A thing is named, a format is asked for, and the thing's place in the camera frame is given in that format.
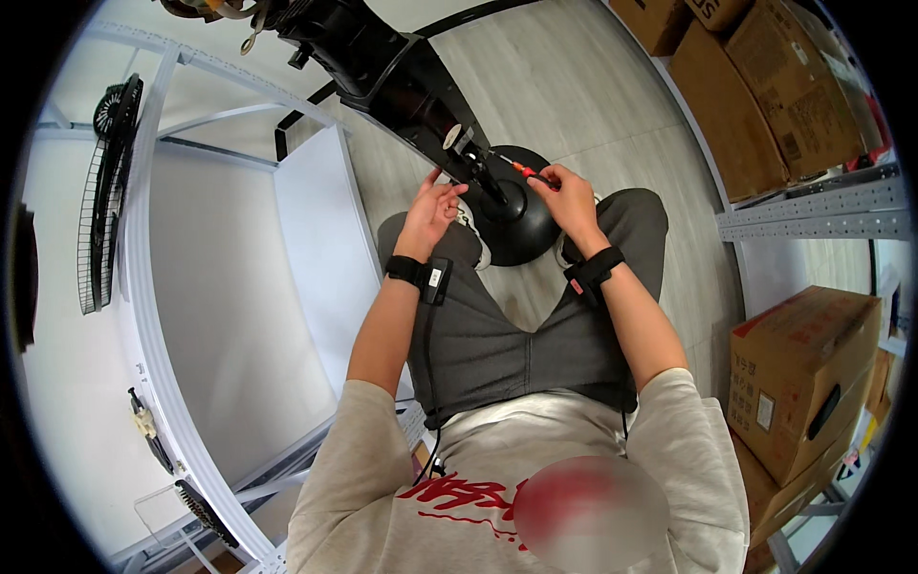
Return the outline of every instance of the cable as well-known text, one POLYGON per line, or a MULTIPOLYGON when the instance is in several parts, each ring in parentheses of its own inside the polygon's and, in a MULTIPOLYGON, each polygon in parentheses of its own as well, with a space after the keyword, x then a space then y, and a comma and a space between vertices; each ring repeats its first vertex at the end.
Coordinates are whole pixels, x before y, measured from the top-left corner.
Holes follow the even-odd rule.
POLYGON ((433 444, 431 457, 427 459, 427 464, 420 472, 411 486, 417 486, 421 477, 427 474, 428 467, 431 469, 431 478, 433 476, 433 457, 437 454, 437 448, 440 447, 440 403, 437 401, 437 387, 433 384, 433 369, 431 368, 431 332, 433 331, 433 317, 437 314, 437 306, 430 305, 430 312, 427 314, 427 321, 424 323, 424 368, 427 369, 427 379, 431 384, 431 400, 433 401, 433 423, 437 425, 437 440, 433 444))

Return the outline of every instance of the black round base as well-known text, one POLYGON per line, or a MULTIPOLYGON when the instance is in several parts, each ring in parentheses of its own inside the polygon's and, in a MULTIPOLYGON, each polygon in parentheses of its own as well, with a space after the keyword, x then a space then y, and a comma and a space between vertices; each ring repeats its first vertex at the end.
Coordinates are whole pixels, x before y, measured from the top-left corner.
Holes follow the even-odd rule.
MULTIPOLYGON (((515 145, 499 145, 491 151, 537 172, 548 165, 538 153, 515 145)), ((509 206, 499 206, 475 184, 469 186, 465 201, 475 216, 481 239, 491 250, 491 264, 512 267, 529 263, 551 249, 561 228, 542 199, 512 165, 492 154, 487 158, 487 167, 508 197, 509 206)))

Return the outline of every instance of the black wrist strap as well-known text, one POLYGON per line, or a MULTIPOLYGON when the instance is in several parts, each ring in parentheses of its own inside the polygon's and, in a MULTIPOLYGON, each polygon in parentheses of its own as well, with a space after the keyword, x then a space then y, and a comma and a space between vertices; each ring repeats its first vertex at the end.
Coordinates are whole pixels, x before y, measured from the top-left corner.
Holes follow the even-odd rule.
POLYGON ((618 247, 611 246, 590 257, 587 261, 571 265, 565 270, 565 277, 574 291, 590 307, 598 307, 603 300, 599 285, 611 277, 611 269, 623 263, 625 256, 618 247))
POLYGON ((427 273, 423 263, 405 255, 392 255, 386 262, 386 273, 393 279, 408 281, 414 287, 423 289, 427 273))

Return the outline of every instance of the beige t-shirt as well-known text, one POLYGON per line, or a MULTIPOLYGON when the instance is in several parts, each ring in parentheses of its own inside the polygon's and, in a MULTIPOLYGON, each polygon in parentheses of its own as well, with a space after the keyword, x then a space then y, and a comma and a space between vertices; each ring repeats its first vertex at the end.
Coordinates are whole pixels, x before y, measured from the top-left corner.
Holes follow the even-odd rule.
POLYGON ((560 572, 516 535, 516 488, 572 456, 627 456, 669 502, 657 550, 627 571, 739 572, 749 544, 743 480, 721 408, 681 368, 655 377, 623 439, 621 415, 555 390, 455 415, 442 428, 447 476, 411 487, 392 397, 345 383, 335 423, 290 519, 300 572, 560 572))

